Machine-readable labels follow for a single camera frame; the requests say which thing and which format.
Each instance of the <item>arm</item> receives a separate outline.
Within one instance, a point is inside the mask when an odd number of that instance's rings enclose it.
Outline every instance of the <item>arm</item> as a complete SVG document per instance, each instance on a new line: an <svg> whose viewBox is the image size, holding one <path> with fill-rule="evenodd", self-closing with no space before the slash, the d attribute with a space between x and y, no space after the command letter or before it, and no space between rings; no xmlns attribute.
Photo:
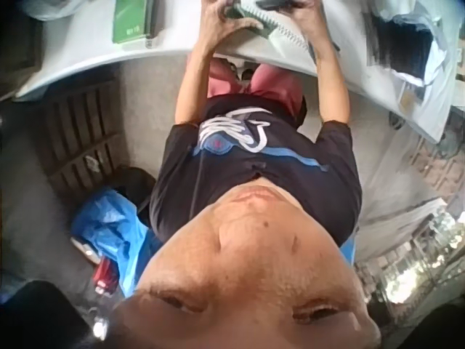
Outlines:
<svg viewBox="0 0 465 349"><path fill-rule="evenodd" d="M207 100L210 62L217 46L241 28L262 27L261 23L251 18L225 18L225 8L233 2L202 0L201 30L181 83L176 105L176 124L198 124L201 121Z"/></svg>
<svg viewBox="0 0 465 349"><path fill-rule="evenodd" d="M350 119L350 101L339 61L320 9L320 0L295 0L295 7L286 11L297 22L315 50L323 122Z"/></svg>

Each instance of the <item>desk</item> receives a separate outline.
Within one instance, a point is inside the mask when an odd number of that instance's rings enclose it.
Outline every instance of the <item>desk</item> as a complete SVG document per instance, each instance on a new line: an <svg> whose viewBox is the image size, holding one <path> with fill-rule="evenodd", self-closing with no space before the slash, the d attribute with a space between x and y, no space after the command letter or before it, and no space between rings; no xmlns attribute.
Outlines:
<svg viewBox="0 0 465 349"><path fill-rule="evenodd" d="M411 115L399 109L392 74L382 67L368 66L360 3L324 0L324 5L331 36L341 47L340 62L349 88L402 116L418 133L438 142L453 99L458 31L464 12L455 1L419 1L432 17L444 19L443 30L451 50L448 66L428 88L424 104ZM42 69L22 86L16 97L27 99L27 94L35 89L103 64L156 55L185 55L198 38L200 0L160 0L158 35L151 49L124 49L112 42L114 7L114 0L93 0L72 17L45 23ZM285 60L267 40L246 31L230 38L220 47L219 53L316 76L311 59Z"/></svg>

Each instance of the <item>black t-shirt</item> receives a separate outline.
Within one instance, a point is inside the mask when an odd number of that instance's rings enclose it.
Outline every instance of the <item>black t-shirt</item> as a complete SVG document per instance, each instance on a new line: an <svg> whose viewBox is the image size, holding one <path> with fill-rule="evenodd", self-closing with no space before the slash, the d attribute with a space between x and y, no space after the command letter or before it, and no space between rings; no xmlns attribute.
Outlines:
<svg viewBox="0 0 465 349"><path fill-rule="evenodd" d="M350 128L326 122L314 143L277 114L282 109L228 107L230 113L207 113L200 126L171 129L150 203L159 239L167 241L229 189L264 177L294 196L341 246L362 201Z"/></svg>

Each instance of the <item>skin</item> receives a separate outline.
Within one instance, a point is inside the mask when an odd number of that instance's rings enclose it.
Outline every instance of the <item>skin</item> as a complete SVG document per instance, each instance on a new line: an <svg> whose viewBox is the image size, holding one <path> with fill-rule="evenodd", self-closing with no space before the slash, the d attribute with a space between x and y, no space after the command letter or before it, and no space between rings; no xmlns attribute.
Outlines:
<svg viewBox="0 0 465 349"><path fill-rule="evenodd" d="M177 124L200 121L218 44L258 25L224 19L229 3L202 2ZM348 122L347 89L319 2L300 5L288 14L315 47L321 116ZM264 178L232 188L177 231L114 320L110 337L122 348L371 348L379 340L338 246L291 194Z"/></svg>

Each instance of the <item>wooden pallet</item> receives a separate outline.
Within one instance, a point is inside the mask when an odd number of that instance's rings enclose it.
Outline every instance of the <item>wooden pallet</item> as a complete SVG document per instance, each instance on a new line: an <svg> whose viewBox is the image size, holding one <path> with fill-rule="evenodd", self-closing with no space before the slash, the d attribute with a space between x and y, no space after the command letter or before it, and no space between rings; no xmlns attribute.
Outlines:
<svg viewBox="0 0 465 349"><path fill-rule="evenodd" d="M36 149L57 195L74 210L129 164L116 79L48 97L33 127Z"/></svg>

